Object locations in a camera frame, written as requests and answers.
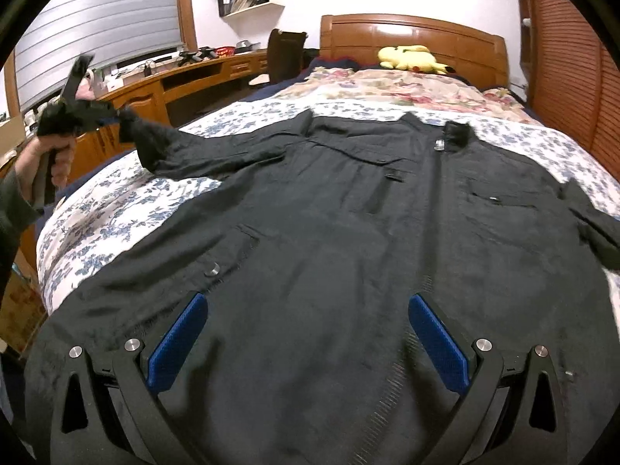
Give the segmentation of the person's left hand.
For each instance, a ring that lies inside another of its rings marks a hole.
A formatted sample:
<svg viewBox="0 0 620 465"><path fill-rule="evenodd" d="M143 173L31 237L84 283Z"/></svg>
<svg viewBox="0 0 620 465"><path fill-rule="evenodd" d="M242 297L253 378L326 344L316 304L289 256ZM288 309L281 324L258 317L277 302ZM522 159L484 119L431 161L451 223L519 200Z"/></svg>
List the person's left hand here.
<svg viewBox="0 0 620 465"><path fill-rule="evenodd" d="M35 136L20 153L14 169L21 194L29 203L34 202L34 179L40 165L41 157L49 151L56 150L50 176L53 186L64 188L68 175L71 173L72 161L75 157L77 140L73 136Z"/></svg>

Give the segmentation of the person's left forearm grey sleeve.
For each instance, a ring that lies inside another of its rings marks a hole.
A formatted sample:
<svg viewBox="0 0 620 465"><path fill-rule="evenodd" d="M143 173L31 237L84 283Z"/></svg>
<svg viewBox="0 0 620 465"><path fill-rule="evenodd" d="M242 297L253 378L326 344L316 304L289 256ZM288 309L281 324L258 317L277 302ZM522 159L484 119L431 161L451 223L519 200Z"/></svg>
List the person's left forearm grey sleeve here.
<svg viewBox="0 0 620 465"><path fill-rule="evenodd" d="M4 294L13 262L20 246L22 233L42 216L20 191L15 171L9 171L1 181L0 200L0 291Z"/></svg>

